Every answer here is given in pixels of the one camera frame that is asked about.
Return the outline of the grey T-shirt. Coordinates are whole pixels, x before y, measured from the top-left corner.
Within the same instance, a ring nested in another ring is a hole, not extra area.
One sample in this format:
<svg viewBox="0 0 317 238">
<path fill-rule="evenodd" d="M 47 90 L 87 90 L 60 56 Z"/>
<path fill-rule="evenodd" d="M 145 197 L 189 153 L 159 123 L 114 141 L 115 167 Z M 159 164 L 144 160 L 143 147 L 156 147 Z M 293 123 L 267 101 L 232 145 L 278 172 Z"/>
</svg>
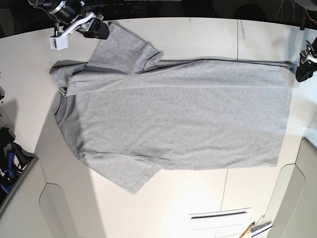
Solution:
<svg viewBox="0 0 317 238">
<path fill-rule="evenodd" d="M 57 125 L 80 162 L 134 194 L 160 170 L 274 167 L 295 66 L 162 60 L 112 23 L 86 63 L 53 67 Z"/>
</svg>

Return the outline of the wooden pencil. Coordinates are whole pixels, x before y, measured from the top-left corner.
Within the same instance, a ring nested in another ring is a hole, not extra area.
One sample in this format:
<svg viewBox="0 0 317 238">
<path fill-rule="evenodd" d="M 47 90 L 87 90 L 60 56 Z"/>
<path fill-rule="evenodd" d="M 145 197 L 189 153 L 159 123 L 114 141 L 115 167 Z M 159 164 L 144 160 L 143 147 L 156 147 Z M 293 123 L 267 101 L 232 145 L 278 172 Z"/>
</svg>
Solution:
<svg viewBox="0 0 317 238">
<path fill-rule="evenodd" d="M 249 232 L 250 230 L 254 227 L 255 222 L 251 223 L 248 228 L 240 235 L 239 238 L 244 238 Z"/>
</svg>

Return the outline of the blue clamp tool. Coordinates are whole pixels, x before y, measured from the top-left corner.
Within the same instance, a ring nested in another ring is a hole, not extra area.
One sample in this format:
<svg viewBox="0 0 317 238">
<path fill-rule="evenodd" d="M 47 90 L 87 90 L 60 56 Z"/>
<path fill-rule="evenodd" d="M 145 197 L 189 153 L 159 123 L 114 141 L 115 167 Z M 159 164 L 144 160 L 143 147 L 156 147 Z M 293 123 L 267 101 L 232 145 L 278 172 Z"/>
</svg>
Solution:
<svg viewBox="0 0 317 238">
<path fill-rule="evenodd" d="M 4 148 L 0 148 L 0 190 L 5 195 L 9 194 L 18 178 L 15 155 L 14 150 L 5 153 Z"/>
</svg>

